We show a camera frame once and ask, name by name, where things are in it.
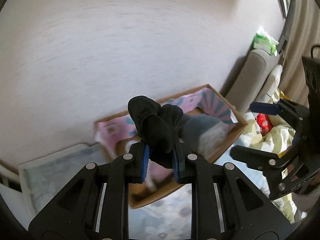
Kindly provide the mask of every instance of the cardboard box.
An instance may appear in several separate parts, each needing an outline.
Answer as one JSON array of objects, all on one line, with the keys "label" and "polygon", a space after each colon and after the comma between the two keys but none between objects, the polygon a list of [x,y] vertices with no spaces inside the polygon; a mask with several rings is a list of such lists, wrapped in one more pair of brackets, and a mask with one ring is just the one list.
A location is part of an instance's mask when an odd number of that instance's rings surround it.
[{"label": "cardboard box", "polygon": [[[212,90],[230,108],[230,110],[233,112],[234,116],[237,118],[237,121],[238,121],[238,123],[228,133],[225,141],[222,143],[220,148],[214,154],[212,154],[212,156],[208,159],[209,162],[214,163],[236,141],[236,139],[241,135],[241,133],[243,132],[244,128],[247,125],[244,118],[236,111],[234,106],[232,106],[222,95],[220,95],[219,92],[217,92],[215,89],[213,89],[209,84],[206,84],[206,85],[203,85],[200,87],[196,87],[196,88],[192,88],[192,89],[186,90],[184,92],[181,92],[181,93],[178,93],[178,94],[166,97],[166,98],[162,98],[160,100],[157,100],[157,102],[160,104],[165,103],[171,99],[177,99],[181,96],[195,93],[203,88],[209,88],[210,90]],[[191,114],[191,115],[199,115],[202,113],[203,113],[203,111],[200,108],[195,108],[194,110],[187,112],[187,114]],[[125,116],[127,114],[128,114],[128,111],[123,111],[118,114],[114,114],[112,116],[97,120],[95,122],[96,131],[98,131],[98,123],[99,122],[107,122],[107,121],[110,121],[114,118]],[[130,139],[126,139],[126,140],[123,140],[123,141],[120,141],[119,143],[117,143],[116,154],[118,156],[125,153],[124,146],[128,140],[132,140],[132,139],[140,140],[140,138],[138,136],[134,136]],[[101,146],[101,148],[102,148],[102,151],[104,152],[106,158],[109,161],[112,161],[112,158],[110,157],[111,153],[109,153],[105,147]],[[128,197],[129,205],[132,208],[143,207],[147,204],[150,204],[156,200],[159,200],[159,199],[169,195],[170,193],[174,192],[175,190],[177,190],[178,188],[180,188],[182,186],[183,185],[179,185],[174,181],[173,176],[164,180],[164,182],[160,186],[158,185],[158,189],[153,193],[149,192],[144,184],[130,184],[129,185],[129,197]]]}]

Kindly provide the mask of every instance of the silver bolt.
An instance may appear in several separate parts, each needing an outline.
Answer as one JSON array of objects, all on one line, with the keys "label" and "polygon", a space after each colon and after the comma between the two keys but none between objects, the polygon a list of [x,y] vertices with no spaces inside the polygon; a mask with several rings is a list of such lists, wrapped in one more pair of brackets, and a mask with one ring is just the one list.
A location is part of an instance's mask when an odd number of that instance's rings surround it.
[{"label": "silver bolt", "polygon": [[131,160],[132,157],[133,157],[133,156],[132,156],[131,153],[126,153],[126,154],[123,155],[123,158],[124,158],[125,160]]},{"label": "silver bolt", "polygon": [[232,163],[226,163],[225,167],[227,170],[233,170],[235,168],[235,166]]},{"label": "silver bolt", "polygon": [[285,184],[283,182],[281,182],[279,185],[278,185],[278,189],[280,191],[283,191],[285,189]]},{"label": "silver bolt", "polygon": [[276,160],[274,160],[274,159],[269,160],[269,164],[270,164],[271,166],[276,165]]},{"label": "silver bolt", "polygon": [[87,163],[87,165],[85,166],[88,170],[92,170],[94,167],[96,166],[95,163]]},{"label": "silver bolt", "polygon": [[193,153],[191,153],[191,154],[188,155],[188,159],[189,159],[189,160],[194,161],[194,160],[196,160],[197,158],[198,158],[198,156],[195,155],[195,154],[193,154]]}]

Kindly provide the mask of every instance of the white wall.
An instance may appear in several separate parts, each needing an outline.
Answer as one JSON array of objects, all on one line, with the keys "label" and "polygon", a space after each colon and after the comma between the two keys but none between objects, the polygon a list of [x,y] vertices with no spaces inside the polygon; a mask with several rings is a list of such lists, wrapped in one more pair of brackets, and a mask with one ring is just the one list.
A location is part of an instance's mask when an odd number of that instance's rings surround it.
[{"label": "white wall", "polygon": [[0,159],[17,167],[77,143],[92,123],[210,83],[220,90],[277,0],[8,0],[0,12]]}]

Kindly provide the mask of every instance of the red package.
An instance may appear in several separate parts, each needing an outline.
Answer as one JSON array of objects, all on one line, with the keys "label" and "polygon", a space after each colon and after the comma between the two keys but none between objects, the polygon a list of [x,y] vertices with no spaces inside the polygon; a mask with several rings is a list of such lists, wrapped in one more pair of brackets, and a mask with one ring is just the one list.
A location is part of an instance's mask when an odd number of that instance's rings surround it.
[{"label": "red package", "polygon": [[266,114],[258,114],[257,123],[261,128],[261,134],[262,136],[265,136],[267,133],[269,133],[272,129],[272,123],[270,122],[268,116]]}]

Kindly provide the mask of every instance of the beige curtain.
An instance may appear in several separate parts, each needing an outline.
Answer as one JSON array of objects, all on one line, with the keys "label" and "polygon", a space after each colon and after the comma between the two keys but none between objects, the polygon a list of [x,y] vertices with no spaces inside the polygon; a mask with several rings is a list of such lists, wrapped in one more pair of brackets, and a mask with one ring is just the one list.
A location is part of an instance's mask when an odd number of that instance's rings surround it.
[{"label": "beige curtain", "polygon": [[[311,46],[320,43],[320,9],[314,0],[295,0],[295,3],[279,88],[293,101],[308,106],[308,87],[301,57],[310,56]],[[319,51],[315,49],[314,57],[319,55]]]}]

